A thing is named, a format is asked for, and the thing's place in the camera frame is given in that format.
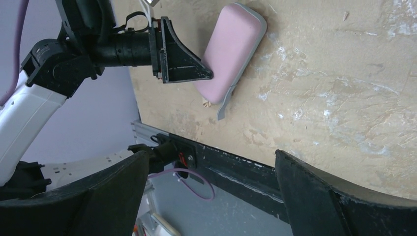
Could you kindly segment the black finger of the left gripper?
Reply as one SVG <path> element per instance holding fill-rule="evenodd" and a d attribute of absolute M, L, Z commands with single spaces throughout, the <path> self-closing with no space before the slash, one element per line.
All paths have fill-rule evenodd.
<path fill-rule="evenodd" d="M 164 84 L 211 80 L 213 71 L 177 37 L 171 20 L 161 17 L 161 75 Z"/>

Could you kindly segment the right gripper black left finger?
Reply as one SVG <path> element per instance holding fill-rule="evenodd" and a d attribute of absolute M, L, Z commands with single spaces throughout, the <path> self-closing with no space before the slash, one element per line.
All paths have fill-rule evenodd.
<path fill-rule="evenodd" d="M 129 236 L 149 173 L 138 152 L 100 172 L 26 199 L 0 204 L 3 236 Z"/>

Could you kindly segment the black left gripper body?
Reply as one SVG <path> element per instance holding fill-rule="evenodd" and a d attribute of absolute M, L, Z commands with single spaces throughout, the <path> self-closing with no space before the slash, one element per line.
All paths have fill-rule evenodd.
<path fill-rule="evenodd" d="M 151 18 L 149 25 L 149 48 L 152 66 L 152 74 L 162 80 L 162 68 L 160 60 L 160 50 L 162 47 L 161 24 L 160 20 Z"/>

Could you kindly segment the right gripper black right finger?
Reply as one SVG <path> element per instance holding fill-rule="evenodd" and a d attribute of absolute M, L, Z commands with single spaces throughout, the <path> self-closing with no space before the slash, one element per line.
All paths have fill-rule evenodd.
<path fill-rule="evenodd" d="M 417 203 L 374 191 L 277 150 L 276 176 L 296 236 L 414 236 Z"/>

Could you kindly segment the pink umbrella case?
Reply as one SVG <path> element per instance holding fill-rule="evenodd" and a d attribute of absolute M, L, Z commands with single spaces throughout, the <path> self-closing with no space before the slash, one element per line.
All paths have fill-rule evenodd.
<path fill-rule="evenodd" d="M 232 93 L 266 31 L 265 19 L 250 7 L 233 2 L 222 8 L 202 58 L 213 78 L 194 82 L 206 101 L 220 105 L 218 120 L 225 118 Z"/>

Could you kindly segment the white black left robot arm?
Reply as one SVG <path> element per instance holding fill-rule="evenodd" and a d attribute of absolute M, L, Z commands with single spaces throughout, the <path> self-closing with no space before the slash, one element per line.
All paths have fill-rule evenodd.
<path fill-rule="evenodd" d="M 210 80 L 213 72 L 177 37 L 167 17 L 152 15 L 154 0 L 142 0 L 143 29 L 117 26 L 109 0 L 59 0 L 61 28 L 56 39 L 37 42 L 18 63 L 14 88 L 0 100 L 0 183 L 12 178 L 18 162 L 50 117 L 86 78 L 107 67 L 151 66 L 163 83 Z"/>

